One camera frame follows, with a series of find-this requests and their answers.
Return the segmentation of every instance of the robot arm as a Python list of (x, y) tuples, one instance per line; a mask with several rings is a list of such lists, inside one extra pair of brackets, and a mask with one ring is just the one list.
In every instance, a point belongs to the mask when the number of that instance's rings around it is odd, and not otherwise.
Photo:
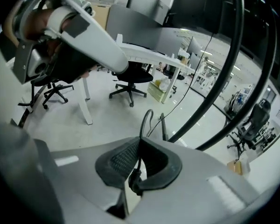
[[(54, 11), (43, 36), (38, 41), (31, 41), (25, 36), (25, 25), (37, 4), (37, 9), (48, 4)], [(57, 67), (60, 69), (60, 65), (56, 65), (58, 57), (73, 54), (81, 58), (75, 59), (75, 64), (67, 64), (65, 81), (68, 83), (75, 81), (97, 63), (113, 72), (124, 72), (128, 67), (124, 52), (93, 19), (91, 12), (91, 4), (81, 0), (26, 0), (13, 22), (14, 34), (20, 40), (14, 63), (14, 73), (19, 81), (23, 84), (37, 77), (49, 76)], [(71, 18), (69, 25), (61, 30), (68, 18)], [(61, 49), (54, 57), (49, 57), (46, 41), (56, 39), (61, 41)]]

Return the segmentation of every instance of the black cable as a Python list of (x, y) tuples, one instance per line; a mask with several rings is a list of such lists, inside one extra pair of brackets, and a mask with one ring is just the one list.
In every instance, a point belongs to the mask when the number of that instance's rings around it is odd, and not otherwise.
[[(144, 115), (144, 118), (142, 120), (142, 123), (141, 123), (141, 128), (140, 128), (140, 134), (139, 134), (139, 137), (142, 139), (143, 137), (143, 132), (144, 132), (144, 127), (145, 127), (145, 124), (146, 124), (146, 120), (148, 118), (148, 115), (149, 113), (151, 113), (151, 116), (150, 116), (150, 120), (149, 120), (149, 126), (150, 126), (150, 129), (148, 131), (148, 133), (150, 132), (151, 130), (151, 120), (153, 119), (153, 116), (154, 116), (154, 111), (152, 109), (149, 109), (146, 114)], [(137, 170), (139, 171), (140, 170), (140, 167), (141, 167), (141, 156), (139, 155), (139, 160), (138, 160), (138, 166), (137, 166)]]
[(251, 108), (255, 105), (257, 102), (262, 90), (264, 89), (266, 82), (271, 74), (272, 67), (275, 60), (275, 54), (276, 54), (276, 47), (277, 47), (277, 30), (276, 30), (276, 23), (274, 18), (274, 13), (272, 8), (270, 8), (269, 12), (269, 35), (268, 35), (268, 41), (267, 41), (267, 49), (266, 49), (266, 57), (263, 64), (263, 69), (260, 75), (260, 78), (251, 94), (249, 99), (247, 99), (244, 106), (239, 110), (239, 112), (233, 117), (233, 119), (223, 127), (223, 129), (218, 132), (216, 135), (214, 135), (212, 138), (210, 138), (208, 141), (206, 141), (204, 144), (197, 147), (197, 150), (204, 151), (210, 147), (212, 147), (214, 144), (218, 143), (221, 139), (226, 137), (239, 123), (240, 121), (247, 116)]
[[(213, 38), (213, 35), (214, 35), (214, 34), (211, 34), (209, 43), (211, 42), (211, 39)], [(200, 57), (199, 63), (198, 63), (198, 65), (197, 65), (196, 69), (195, 69), (194, 76), (193, 76), (193, 79), (191, 80), (190, 86), (188, 87), (188, 89), (187, 89), (186, 93), (184, 94), (183, 98), (181, 99), (181, 101), (178, 102), (178, 104), (172, 109), (172, 111), (173, 111), (173, 110), (182, 102), (182, 100), (186, 97), (186, 95), (187, 95), (187, 93), (188, 93), (188, 91), (189, 91), (189, 89), (190, 89), (190, 87), (191, 87), (191, 85), (192, 85), (192, 82), (193, 82), (193, 80), (194, 80), (194, 78), (195, 78), (195, 74), (196, 74), (196, 72), (197, 72), (197, 70), (198, 70), (198, 67), (199, 67), (199, 65), (200, 65), (201, 59), (202, 59), (202, 57), (203, 57), (203, 55), (204, 55), (204, 53), (205, 53), (205, 51), (206, 51), (206, 49), (207, 49), (209, 43), (207, 43), (207, 45), (206, 45), (206, 47), (205, 47), (205, 49), (204, 49), (204, 52), (202, 53), (202, 55), (201, 55), (201, 57)], [(152, 131), (151, 131), (150, 133), (147, 134), (148, 137), (151, 135), (151, 133), (154, 131), (154, 129), (158, 126), (158, 124), (159, 124), (162, 120), (164, 120), (169, 114), (167, 114), (164, 118), (162, 118), (162, 119), (159, 120), (159, 122), (154, 126), (154, 128), (152, 129)]]
[(215, 100), (218, 98), (221, 90), (225, 86), (230, 73), (233, 69), (233, 65), (238, 57), (242, 35), (244, 30), (244, 0), (235, 0), (236, 7), (236, 22), (234, 28), (234, 34), (232, 36), (230, 49), (225, 60), (224, 66), (211, 88), (209, 94), (205, 100), (200, 104), (198, 109), (189, 118), (189, 120), (168, 140), (168, 142), (176, 142), (181, 138), (189, 129), (191, 129), (197, 121), (209, 110)]

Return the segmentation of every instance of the desk leg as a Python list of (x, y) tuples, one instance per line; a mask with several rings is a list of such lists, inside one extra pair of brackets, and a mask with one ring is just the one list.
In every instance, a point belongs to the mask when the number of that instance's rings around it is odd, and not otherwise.
[(84, 115), (84, 118), (86, 119), (86, 122), (88, 125), (92, 125), (93, 122), (92, 122), (92, 118), (91, 118), (91, 115), (89, 113), (89, 110), (87, 108), (87, 104), (86, 104), (86, 101), (83, 97), (83, 88), (82, 88), (82, 79), (78, 80), (77, 82), (75, 82), (73, 85), (74, 85), (74, 88), (75, 88), (75, 93), (76, 93), (76, 97), (78, 99), (78, 103), (79, 103), (79, 106), (82, 110), (82, 113)]
[(87, 85), (87, 79), (86, 78), (82, 78), (82, 79), (83, 79), (86, 99), (90, 99), (89, 89), (88, 89), (88, 85)]
[(165, 93), (165, 95), (164, 95), (164, 97), (163, 97), (163, 100), (162, 100), (162, 103), (163, 103), (163, 104), (166, 103), (167, 100), (169, 99), (169, 97), (170, 97), (170, 92), (171, 92), (171, 90), (172, 90), (172, 88), (173, 88), (173, 85), (175, 84), (175, 81), (176, 81), (177, 76), (178, 76), (178, 74), (179, 74), (180, 71), (181, 71), (180, 68), (177, 68), (177, 67), (175, 68), (175, 72), (174, 72), (174, 75), (173, 75), (173, 77), (172, 77), (172, 79), (171, 79), (170, 85), (168, 86), (168, 88), (167, 88), (167, 90), (166, 90), (166, 93)]
[(151, 75), (153, 76), (153, 78), (154, 78), (154, 75), (155, 75), (155, 71), (157, 70), (157, 65), (156, 64), (154, 64), (153, 65), (153, 70), (152, 70), (152, 72), (151, 72)]

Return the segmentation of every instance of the fluorescent light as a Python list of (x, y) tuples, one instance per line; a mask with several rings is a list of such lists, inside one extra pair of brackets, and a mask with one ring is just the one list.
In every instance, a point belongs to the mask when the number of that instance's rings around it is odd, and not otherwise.
[(238, 69), (238, 70), (241, 70), (239, 67), (237, 67), (237, 66), (235, 66), (235, 65), (234, 65), (234, 68), (236, 68), (236, 69)]
[(205, 51), (205, 50), (200, 50), (201, 52), (204, 52), (204, 53), (206, 53), (206, 54), (209, 54), (209, 55), (213, 55), (213, 54), (211, 54), (211, 53), (209, 53), (209, 52), (207, 52), (207, 51)]

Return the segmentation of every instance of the glossy floor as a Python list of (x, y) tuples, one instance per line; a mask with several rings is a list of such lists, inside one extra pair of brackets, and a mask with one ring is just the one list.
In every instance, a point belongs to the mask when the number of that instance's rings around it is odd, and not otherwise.
[[(156, 72), (155, 78), (163, 78), (164, 75)], [(129, 106), (127, 92), (114, 95), (109, 99), (109, 93), (115, 91), (115, 76), (106, 70), (92, 71), (87, 79), (91, 99), (87, 100), (87, 106), (93, 119), (93, 124), (88, 126), (75, 98), (75, 92), (71, 89), (63, 90), (62, 93), (69, 102), (63, 101), (54, 95), (48, 102), (49, 108), (44, 110), (41, 104), (34, 107), (32, 114), (28, 116), (24, 128), (34, 138), (47, 142), (51, 151), (91, 147), (105, 144), (125, 137), (139, 135), (142, 119), (148, 109), (154, 111), (152, 127), (159, 121), (161, 113), (168, 114), (184, 97), (189, 85), (185, 80), (177, 80), (176, 94), (166, 104), (157, 102), (150, 94), (147, 98), (133, 93), (134, 107)], [(137, 89), (146, 91), (148, 83), (136, 84)], [(203, 97), (191, 89), (183, 101), (166, 117), (166, 127), (171, 137), (195, 112), (202, 103)], [(225, 124), (225, 116), (212, 106), (203, 117), (189, 130), (176, 144), (189, 148), (196, 148), (203, 144), (214, 134), (222, 129)], [(149, 122), (145, 126), (145, 134), (149, 130)], [(152, 138), (161, 139), (161, 124), (159, 124)], [(230, 138), (225, 138), (206, 152), (226, 164), (235, 156), (226, 148), (231, 144)]]

